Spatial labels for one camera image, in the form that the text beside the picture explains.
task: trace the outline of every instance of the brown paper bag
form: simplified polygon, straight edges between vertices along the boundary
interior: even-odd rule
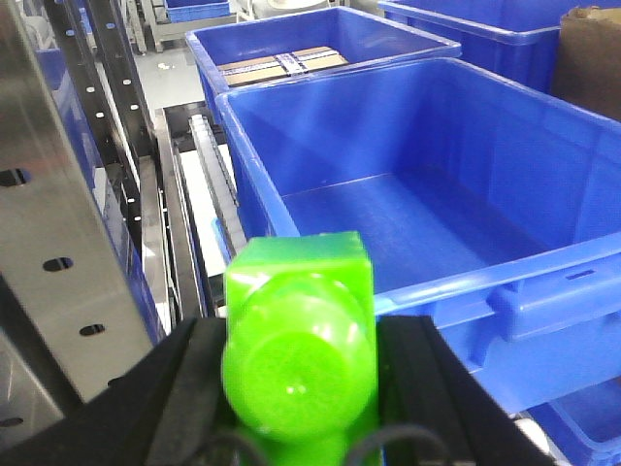
[[[621,120],[621,8],[575,8],[561,19],[552,95]]]

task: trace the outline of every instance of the bin rim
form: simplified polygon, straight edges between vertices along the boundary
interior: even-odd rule
[[[558,26],[542,27],[529,31],[511,31],[483,22],[471,21],[460,17],[452,17],[442,13],[432,12],[406,5],[404,0],[379,0],[377,6],[389,13],[404,14],[407,17],[424,19],[440,26],[450,27],[462,32],[491,39],[510,46],[529,46],[538,42],[542,36],[558,34],[561,30],[560,19]]]
[[[260,194],[259,199],[261,199],[261,202],[264,204],[262,207],[265,208],[267,200],[273,209],[271,212],[265,209],[265,212],[268,214],[269,218],[277,218],[278,222],[282,224],[282,228],[277,229],[275,232],[276,235],[299,236],[300,233],[295,226],[293,218],[282,202],[270,174],[263,165],[248,135],[245,133],[244,126],[233,110],[230,103],[231,98],[240,94],[257,92],[271,87],[327,80],[341,80],[347,79],[352,75],[376,73],[382,70],[430,66],[431,63],[449,63],[450,66],[466,69],[468,72],[479,74],[481,77],[485,77],[497,83],[502,83],[506,87],[511,87],[516,92],[527,94],[530,98],[544,101],[553,108],[572,114],[578,114],[585,118],[588,117],[598,126],[605,128],[607,132],[621,136],[621,122],[581,109],[569,102],[565,102],[551,95],[543,94],[524,84],[496,75],[491,71],[479,68],[457,58],[435,57],[412,62],[385,63],[381,66],[357,69],[354,71],[341,71],[322,77],[313,78],[309,75],[302,75],[291,78],[286,83],[275,81],[240,87],[218,95],[215,98],[215,103],[222,114],[227,130],[235,134],[235,140],[243,146],[245,153],[249,154],[249,156],[241,157],[241,159],[243,160],[248,175],[251,177]],[[621,232],[616,232],[510,262],[491,265],[428,282],[395,288],[375,295],[376,316],[380,317],[413,306],[452,298],[467,292],[480,291],[531,277],[557,272],[619,253],[621,253]]]

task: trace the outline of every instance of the metal rack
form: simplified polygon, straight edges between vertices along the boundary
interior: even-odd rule
[[[236,20],[235,15],[228,15],[226,17],[211,17],[186,22],[170,22],[166,17],[164,0],[160,0],[159,2],[157,0],[140,0],[140,5],[145,15],[146,26],[150,29],[157,51],[164,51],[165,42],[182,39],[187,31],[218,26],[220,24],[230,24]],[[129,16],[132,26],[134,26],[134,24],[140,24],[141,20],[138,16],[138,9],[130,8]],[[141,45],[138,45],[138,50],[141,53],[145,53],[147,48],[142,48]]]
[[[116,0],[85,2],[101,65],[76,0],[30,3],[53,29],[83,126],[67,127],[23,12],[0,2],[0,450],[75,411],[217,300],[179,170],[182,134],[205,109],[162,110],[152,124]],[[76,140],[96,157],[86,163]]]

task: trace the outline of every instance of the blue bin stack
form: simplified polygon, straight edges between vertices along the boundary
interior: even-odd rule
[[[387,18],[461,43],[476,66],[549,91],[560,19],[570,9],[621,0],[380,0]]]
[[[228,0],[165,0],[171,22],[186,22],[231,14]]]
[[[246,235],[359,231],[378,318],[432,316],[505,410],[574,466],[612,466],[621,124],[540,92],[576,3],[382,0],[401,24],[337,8],[187,39]],[[321,46],[349,64],[236,89],[217,70]]]
[[[79,155],[78,161],[84,178],[92,189],[95,186],[95,170],[102,167],[102,163],[80,106],[80,99],[67,71],[62,51],[60,49],[37,50],[37,59],[71,144]]]
[[[210,27],[189,32],[187,43],[218,123],[214,98],[230,90],[218,65],[315,47],[330,47],[348,61],[343,67],[312,73],[321,76],[380,63],[461,54],[458,43],[347,8]]]

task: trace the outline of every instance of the hole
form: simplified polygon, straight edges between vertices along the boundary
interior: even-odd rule
[[[0,186],[12,187],[26,184],[30,181],[30,174],[23,168],[13,168],[0,172]]]
[[[80,329],[80,334],[83,337],[91,337],[93,335],[97,335],[98,333],[103,333],[106,331],[106,327],[104,327],[101,323],[93,323],[92,325],[87,325],[86,327],[82,327]]]
[[[46,260],[43,263],[43,270],[46,272],[60,272],[73,267],[74,261],[69,257],[56,257],[55,259]]]
[[[6,419],[0,420],[0,427],[15,427],[20,424],[23,424],[23,419],[21,417],[7,417]]]
[[[595,270],[585,270],[584,272],[579,272],[577,274],[567,275],[566,279],[567,280],[581,279],[582,277],[587,277],[592,274],[595,274]]]
[[[116,385],[117,383],[119,383],[121,381],[122,378],[123,378],[123,376],[115,377],[114,379],[110,379],[108,381],[108,386]]]

